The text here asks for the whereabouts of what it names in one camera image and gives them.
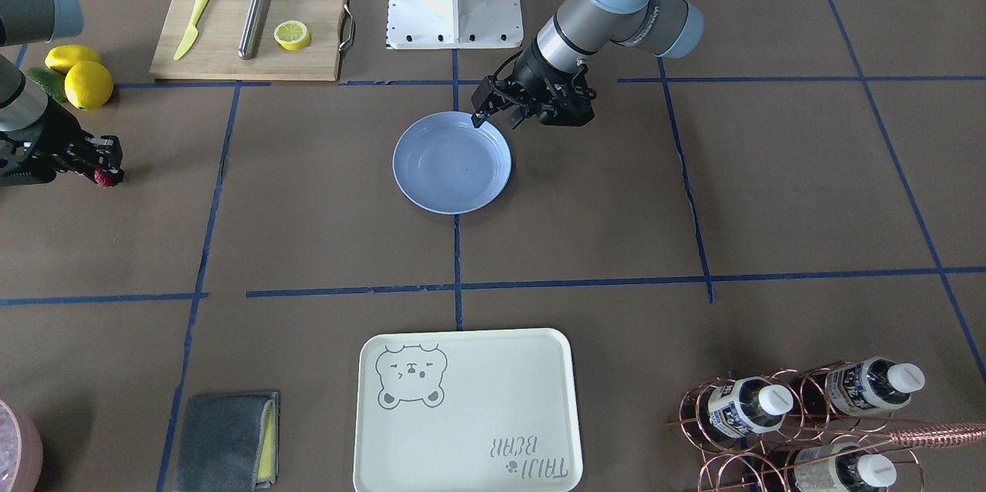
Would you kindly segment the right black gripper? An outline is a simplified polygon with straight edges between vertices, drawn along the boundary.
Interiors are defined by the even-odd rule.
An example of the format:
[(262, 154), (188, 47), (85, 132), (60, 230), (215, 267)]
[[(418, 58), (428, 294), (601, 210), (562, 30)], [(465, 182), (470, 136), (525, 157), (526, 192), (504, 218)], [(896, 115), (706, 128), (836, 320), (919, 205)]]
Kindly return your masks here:
[(98, 186), (118, 186), (126, 178), (119, 138), (88, 134), (60, 105), (46, 106), (24, 129), (3, 131), (1, 145), (1, 186), (49, 183), (65, 172)]

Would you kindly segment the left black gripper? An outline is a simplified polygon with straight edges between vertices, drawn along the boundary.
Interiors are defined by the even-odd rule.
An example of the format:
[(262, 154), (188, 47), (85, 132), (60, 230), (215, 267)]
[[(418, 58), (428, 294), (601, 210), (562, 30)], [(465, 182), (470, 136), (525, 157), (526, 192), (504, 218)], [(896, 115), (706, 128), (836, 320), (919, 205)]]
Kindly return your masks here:
[(472, 125), (479, 129), (494, 114), (514, 109), (508, 117), (511, 129), (531, 118), (542, 125), (585, 126), (595, 118), (596, 90), (587, 83), (588, 73), (581, 59), (573, 73), (558, 70), (538, 46), (529, 45), (479, 82), (471, 96)]

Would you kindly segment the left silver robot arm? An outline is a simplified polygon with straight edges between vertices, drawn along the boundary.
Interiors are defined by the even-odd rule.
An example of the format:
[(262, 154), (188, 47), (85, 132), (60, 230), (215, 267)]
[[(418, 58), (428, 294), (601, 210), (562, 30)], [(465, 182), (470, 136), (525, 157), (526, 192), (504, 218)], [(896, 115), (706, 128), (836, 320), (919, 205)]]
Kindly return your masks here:
[(672, 70), (624, 92), (637, 118), (666, 110), (682, 130), (751, 142), (984, 135), (984, 0), (566, 0), (473, 93), (473, 121), (578, 128), (594, 119), (588, 68), (607, 50)]

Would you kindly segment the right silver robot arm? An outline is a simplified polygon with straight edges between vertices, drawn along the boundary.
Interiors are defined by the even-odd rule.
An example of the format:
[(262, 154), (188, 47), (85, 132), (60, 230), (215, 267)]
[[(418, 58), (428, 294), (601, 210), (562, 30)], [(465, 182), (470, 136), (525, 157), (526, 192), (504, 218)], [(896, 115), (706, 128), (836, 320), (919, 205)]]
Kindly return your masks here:
[(75, 173), (96, 186), (126, 178), (116, 136), (95, 136), (27, 74), (29, 52), (78, 35), (78, 0), (2, 0), (2, 185), (34, 186)]

